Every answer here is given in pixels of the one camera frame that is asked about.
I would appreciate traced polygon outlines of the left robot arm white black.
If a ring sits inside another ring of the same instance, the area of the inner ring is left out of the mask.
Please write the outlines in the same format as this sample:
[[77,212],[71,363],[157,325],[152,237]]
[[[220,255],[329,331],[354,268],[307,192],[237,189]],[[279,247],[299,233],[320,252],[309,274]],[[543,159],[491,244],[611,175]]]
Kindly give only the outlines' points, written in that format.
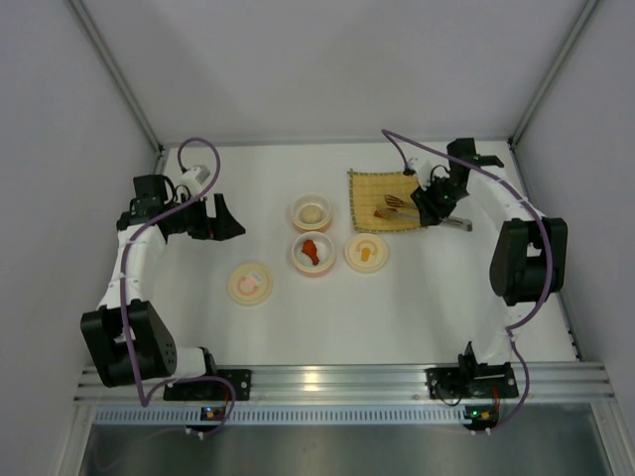
[[135,195],[116,222],[117,258],[106,293],[96,310],[80,320],[105,387],[215,375],[211,353],[204,347],[179,347],[151,303],[158,264],[171,236],[225,241],[245,234],[220,193],[213,197],[214,216],[208,216],[203,193],[214,181],[204,166],[186,171],[178,182],[163,175],[134,178]]

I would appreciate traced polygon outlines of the cream lid with pink handle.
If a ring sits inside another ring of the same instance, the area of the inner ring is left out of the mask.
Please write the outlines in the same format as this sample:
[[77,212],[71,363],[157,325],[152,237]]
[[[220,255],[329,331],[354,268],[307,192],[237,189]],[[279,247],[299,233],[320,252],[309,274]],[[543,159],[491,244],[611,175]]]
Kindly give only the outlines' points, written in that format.
[[269,269],[252,262],[242,264],[232,272],[227,281],[227,292],[236,303],[254,306],[268,299],[273,286]]

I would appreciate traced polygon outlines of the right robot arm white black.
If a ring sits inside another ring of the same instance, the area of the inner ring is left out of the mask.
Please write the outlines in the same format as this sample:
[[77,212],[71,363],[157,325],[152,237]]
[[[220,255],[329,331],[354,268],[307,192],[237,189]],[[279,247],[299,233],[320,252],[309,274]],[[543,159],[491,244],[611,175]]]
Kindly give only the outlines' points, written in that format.
[[[511,183],[502,160],[478,153],[474,139],[455,139],[437,155],[442,162],[436,165],[419,159],[405,162],[405,175],[418,180],[410,195],[418,220],[424,227],[445,224],[466,198],[485,211],[498,233],[488,271],[490,287],[509,308],[530,306],[523,316],[498,328],[511,354],[518,356],[518,331],[564,285],[568,226],[539,211]],[[509,360],[487,357],[484,349],[469,342],[456,366],[431,373],[432,398],[457,405],[467,399],[520,396]]]

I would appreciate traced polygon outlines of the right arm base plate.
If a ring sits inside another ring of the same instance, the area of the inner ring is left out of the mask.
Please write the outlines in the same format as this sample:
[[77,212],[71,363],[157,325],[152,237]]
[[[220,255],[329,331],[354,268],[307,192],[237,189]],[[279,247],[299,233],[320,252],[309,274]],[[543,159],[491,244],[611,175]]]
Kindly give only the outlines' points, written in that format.
[[510,366],[485,366],[476,370],[459,367],[428,369],[431,397],[435,400],[513,399],[519,396],[515,374]]

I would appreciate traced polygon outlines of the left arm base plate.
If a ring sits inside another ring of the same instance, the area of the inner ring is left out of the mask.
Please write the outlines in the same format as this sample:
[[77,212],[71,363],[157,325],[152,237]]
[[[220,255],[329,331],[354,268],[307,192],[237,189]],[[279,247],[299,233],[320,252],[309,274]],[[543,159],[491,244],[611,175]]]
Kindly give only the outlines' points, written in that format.
[[252,371],[247,368],[221,368],[209,376],[179,380],[164,391],[168,402],[249,401]]

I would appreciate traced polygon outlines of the metal tongs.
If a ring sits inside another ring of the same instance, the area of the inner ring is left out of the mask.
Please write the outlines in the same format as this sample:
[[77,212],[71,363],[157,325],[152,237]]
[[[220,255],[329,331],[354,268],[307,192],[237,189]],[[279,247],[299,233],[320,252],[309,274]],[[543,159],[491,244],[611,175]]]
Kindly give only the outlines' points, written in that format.
[[445,226],[460,229],[465,232],[473,230],[472,222],[469,219],[448,216],[438,218],[433,214],[420,210],[415,203],[405,201],[402,198],[392,195],[384,195],[383,206],[378,205],[373,213],[376,218],[384,220],[405,220],[417,222],[422,227]]

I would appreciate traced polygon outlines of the orange chicken drumstick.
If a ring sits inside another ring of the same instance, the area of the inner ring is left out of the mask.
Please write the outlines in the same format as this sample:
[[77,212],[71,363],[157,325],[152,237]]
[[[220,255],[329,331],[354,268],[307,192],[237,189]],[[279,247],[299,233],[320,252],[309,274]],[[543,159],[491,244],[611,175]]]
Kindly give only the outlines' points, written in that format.
[[320,264],[320,256],[318,252],[318,247],[312,239],[308,239],[304,241],[301,248],[301,252],[311,262],[311,264],[314,267]]

